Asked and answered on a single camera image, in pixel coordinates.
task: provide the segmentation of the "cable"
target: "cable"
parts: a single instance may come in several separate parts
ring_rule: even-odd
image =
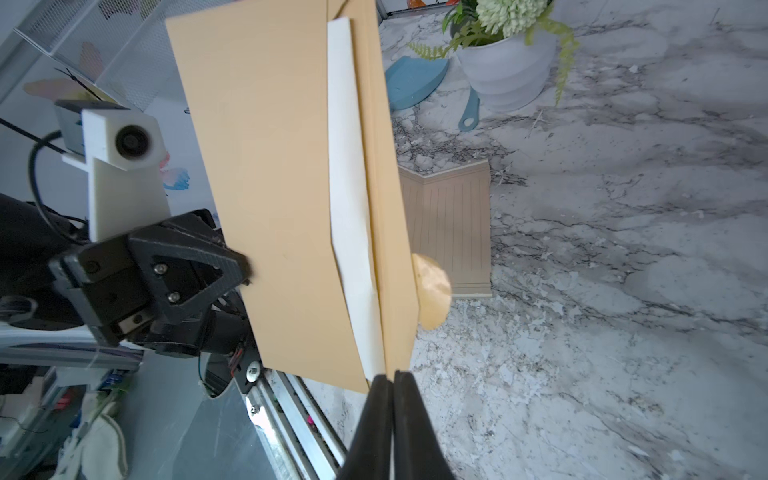
[[[29,159],[27,163],[29,187],[32,190],[32,196],[35,198],[35,206],[38,208],[38,212],[40,213],[40,216],[42,217],[45,224],[48,225],[48,227],[50,227],[51,230],[54,231],[54,233],[59,235],[64,240],[67,240],[70,243],[75,243],[77,245],[85,245],[87,241],[83,241],[71,236],[69,232],[65,232],[64,230],[62,230],[62,228],[59,227],[51,219],[51,216],[48,214],[48,209],[45,207],[45,205],[43,205],[43,201],[40,198],[40,190],[38,189],[38,182],[35,176],[35,164],[37,163],[38,152],[45,146],[46,143],[49,143],[60,137],[61,137],[61,131],[56,130],[54,132],[51,132],[48,135],[45,135],[38,143],[35,144],[34,147],[32,147],[32,150],[29,152]]]
[[[93,91],[93,90],[91,90],[90,88],[88,88],[88,86],[87,86],[86,84],[84,84],[82,81],[80,81],[80,79],[79,79],[79,78],[75,77],[75,76],[74,76],[74,74],[73,74],[71,71],[69,71],[69,68],[67,68],[67,71],[63,71],[63,70],[61,70],[60,68],[54,68],[54,70],[60,71],[61,73],[63,73],[63,74],[65,74],[65,75],[67,75],[69,78],[71,78],[72,80],[74,80],[74,81],[76,81],[77,83],[79,83],[81,87],[83,87],[84,89],[88,90],[88,93],[89,93],[89,94],[93,95],[93,96],[94,96],[94,97],[96,97],[98,100],[101,100],[101,97],[99,97],[98,95],[96,95],[96,92],[95,92],[95,91]]]
[[[26,203],[30,204],[32,206],[35,205],[35,202],[26,202]],[[43,205],[43,207],[45,207],[45,209],[47,211],[51,212],[54,215],[58,215],[58,216],[60,216],[62,218],[66,218],[67,220],[72,220],[73,222],[82,223],[83,225],[88,225],[88,220],[83,220],[83,219],[77,218],[77,217],[70,217],[69,215],[62,215],[59,212],[57,212],[56,210],[50,208],[48,205]]]
[[[206,383],[205,380],[203,380],[203,374],[200,373],[200,358],[201,354],[197,354],[197,377],[200,378],[200,383],[203,384],[203,387],[205,387],[208,396],[212,396],[215,392],[214,388]]]
[[[19,422],[19,420],[18,420],[16,417],[7,417],[7,416],[5,416],[5,415],[0,415],[0,419],[9,419],[9,420],[13,420],[14,422],[16,422],[16,424],[18,425],[18,427],[19,427],[20,429],[24,430],[25,432],[30,432],[30,433],[46,433],[46,432],[48,431],[48,429],[45,429],[45,430],[43,430],[43,431],[41,431],[41,432],[38,432],[37,430],[30,430],[30,429],[26,429],[26,428],[24,428],[24,426],[22,425],[22,423],[21,423],[21,422]]]
[[[6,127],[10,128],[14,132],[16,132],[17,134],[24,135],[25,137],[29,138],[30,140],[34,140],[35,142],[41,142],[42,141],[42,138],[34,136],[33,134],[29,133],[28,131],[24,130],[23,128],[19,128],[16,125],[12,124],[11,122],[9,122],[7,120],[4,120],[4,119],[0,118],[0,124],[5,125]],[[56,152],[60,153],[60,154],[67,153],[67,151],[64,150],[63,148],[59,148],[56,145],[53,145],[51,143],[46,143],[45,146],[50,148],[53,151],[56,151]]]

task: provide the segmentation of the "green leaf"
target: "green leaf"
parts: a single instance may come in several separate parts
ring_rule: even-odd
[[[534,23],[530,27],[528,27],[528,30],[525,31],[525,44],[526,45],[533,45],[533,32],[536,29],[536,24]]]
[[[442,19],[442,32],[448,30],[448,25],[451,24],[452,19],[456,16],[456,9],[452,8],[450,12],[445,14],[445,18]]]
[[[450,50],[449,47],[430,47],[429,45],[414,43],[412,41],[408,43],[408,46],[411,48],[411,50],[413,50],[414,53],[416,53],[419,57],[424,58],[425,60],[437,60],[438,58],[445,58]]]
[[[573,68],[575,62],[574,53],[579,46],[579,42],[574,38],[573,28],[567,26],[565,23],[556,22],[549,18],[551,10],[550,4],[533,26],[538,26],[544,31],[557,35],[560,40],[560,64],[558,65],[558,75],[554,81],[554,105],[557,107],[563,96],[565,84],[568,82],[568,73],[570,73],[571,68]],[[528,29],[525,33],[526,44],[528,43],[528,33],[530,30],[531,29]]]

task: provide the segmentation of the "manila envelope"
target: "manila envelope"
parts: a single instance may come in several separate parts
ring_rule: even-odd
[[[386,372],[419,317],[374,0],[245,0],[167,21],[267,368],[367,392],[330,235],[326,23],[350,18]]]

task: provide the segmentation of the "marble countertop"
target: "marble countertop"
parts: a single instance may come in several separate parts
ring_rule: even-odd
[[[492,166],[488,300],[419,330],[457,478],[764,478],[768,4],[571,0],[563,100],[458,131],[457,60],[392,116],[398,162]],[[442,15],[380,27],[385,67]],[[343,441],[365,397],[307,381]]]

